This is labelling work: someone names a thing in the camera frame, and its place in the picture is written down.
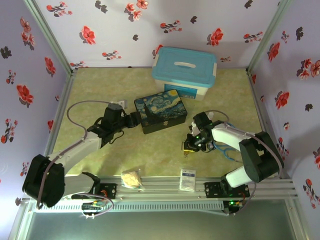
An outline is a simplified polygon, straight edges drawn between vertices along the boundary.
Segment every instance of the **black tin box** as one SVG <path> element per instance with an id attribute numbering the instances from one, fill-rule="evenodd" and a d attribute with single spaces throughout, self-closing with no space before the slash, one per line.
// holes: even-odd
<path id="1" fill-rule="evenodd" d="M 144 134 L 183 124 L 187 110 L 176 90 L 170 90 L 134 100 L 136 110 L 141 114 Z"/>

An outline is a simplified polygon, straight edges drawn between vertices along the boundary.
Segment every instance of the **blue cable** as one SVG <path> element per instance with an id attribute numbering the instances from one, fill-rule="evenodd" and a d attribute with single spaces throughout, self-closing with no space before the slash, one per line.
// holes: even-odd
<path id="1" fill-rule="evenodd" d="M 227 122 L 227 124 L 230 125 L 230 126 L 233 127 L 233 128 L 236 128 L 234 125 L 232 125 L 232 124 L 229 123 L 229 122 Z M 234 151 L 234 150 L 235 150 L 234 148 L 232 148 L 232 147 L 230 147 L 229 145 L 226 145 L 226 144 L 224 144 L 224 145 L 217 145 L 215 142 L 213 142 L 213 145 L 214 145 L 214 147 L 215 147 L 216 149 L 218 149 L 220 152 L 222 152 L 223 155 L 224 155 L 227 159 L 229 159 L 230 161 L 236 162 L 236 160 L 234 160 L 232 157 L 229 157 L 229 156 L 227 155 L 227 151 Z"/>
<path id="2" fill-rule="evenodd" d="M 214 145 L 214 147 L 215 147 L 216 149 L 218 149 L 220 152 L 222 152 L 223 155 L 224 155 L 227 159 L 229 159 L 230 161 L 236 161 L 236 160 L 234 160 L 232 157 L 229 157 L 229 156 L 227 155 L 227 151 L 231 151 L 231 150 L 234 151 L 233 148 L 228 147 L 228 148 L 225 148 L 225 149 L 221 149 L 220 147 L 221 147 L 221 146 L 224 146 L 224 145 L 217 145 L 215 142 L 213 142 L 213 145 Z"/>

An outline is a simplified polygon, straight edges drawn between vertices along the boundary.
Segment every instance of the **white robotic arm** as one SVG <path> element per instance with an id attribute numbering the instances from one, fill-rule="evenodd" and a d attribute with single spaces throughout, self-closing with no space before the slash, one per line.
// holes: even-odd
<path id="1" fill-rule="evenodd" d="M 39 154 L 34 157 L 22 190 L 49 208 L 68 195 L 97 194 L 100 185 L 97 176 L 89 172 L 77 176 L 65 177 L 65 175 L 84 157 L 110 143 L 115 133 L 123 133 L 123 128 L 133 128 L 140 121 L 138 112 L 127 115 L 120 105 L 110 103 L 105 109 L 104 116 L 86 130 L 83 138 L 63 151 L 49 156 Z"/>
<path id="2" fill-rule="evenodd" d="M 191 134 L 183 142 L 185 152 L 215 149 L 213 142 L 221 142 L 239 151 L 243 166 L 221 178 L 224 189 L 237 188 L 251 182 L 258 183 L 281 172 L 284 163 L 266 132 L 250 133 L 228 125 L 226 122 L 212 122 L 205 112 L 197 114 L 189 127 Z"/>

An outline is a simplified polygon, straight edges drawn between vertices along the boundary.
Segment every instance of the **floral wallpaper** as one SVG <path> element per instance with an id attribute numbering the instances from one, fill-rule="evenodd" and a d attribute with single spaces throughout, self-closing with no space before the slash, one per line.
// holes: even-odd
<path id="1" fill-rule="evenodd" d="M 0 15 L 0 239 L 8 239 L 31 160 L 44 153 L 54 126 L 67 73 L 22 0 L 2 2 Z"/>
<path id="2" fill-rule="evenodd" d="M 71 68 L 151 67 L 160 46 L 214 53 L 220 68 L 247 67 L 279 3 L 35 1 Z"/>
<path id="3" fill-rule="evenodd" d="M 265 124 L 291 176 L 312 239 L 320 216 L 320 31 L 317 0 L 293 1 L 252 71 Z"/>

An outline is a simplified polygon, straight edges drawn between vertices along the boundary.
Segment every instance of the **blue storage box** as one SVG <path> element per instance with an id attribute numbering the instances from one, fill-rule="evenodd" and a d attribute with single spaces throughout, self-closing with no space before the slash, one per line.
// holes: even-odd
<path id="1" fill-rule="evenodd" d="M 159 92 L 175 89 L 182 98 L 202 100 L 216 72 L 214 54 L 164 46 L 155 56 L 152 77 Z"/>

